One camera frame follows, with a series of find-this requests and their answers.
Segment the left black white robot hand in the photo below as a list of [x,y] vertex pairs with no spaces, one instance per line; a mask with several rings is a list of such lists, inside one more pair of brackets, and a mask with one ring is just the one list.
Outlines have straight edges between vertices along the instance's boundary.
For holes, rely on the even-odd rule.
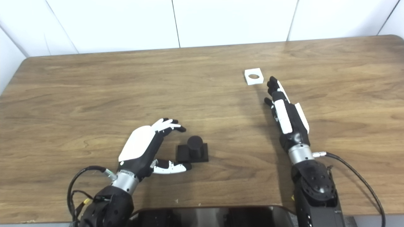
[[176,174],[192,169],[189,163],[156,158],[163,139],[172,131],[186,132],[178,120],[160,118],[153,125],[144,125],[135,129],[129,136],[118,157],[117,171],[129,171],[142,181],[154,174]]

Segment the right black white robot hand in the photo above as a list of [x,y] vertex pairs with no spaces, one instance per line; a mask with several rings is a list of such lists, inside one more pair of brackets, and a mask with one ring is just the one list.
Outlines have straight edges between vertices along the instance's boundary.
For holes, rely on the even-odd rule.
[[281,82],[271,76],[267,82],[270,98],[264,98],[280,131],[280,145],[285,152],[293,147],[310,146],[309,125],[299,103],[290,102]]

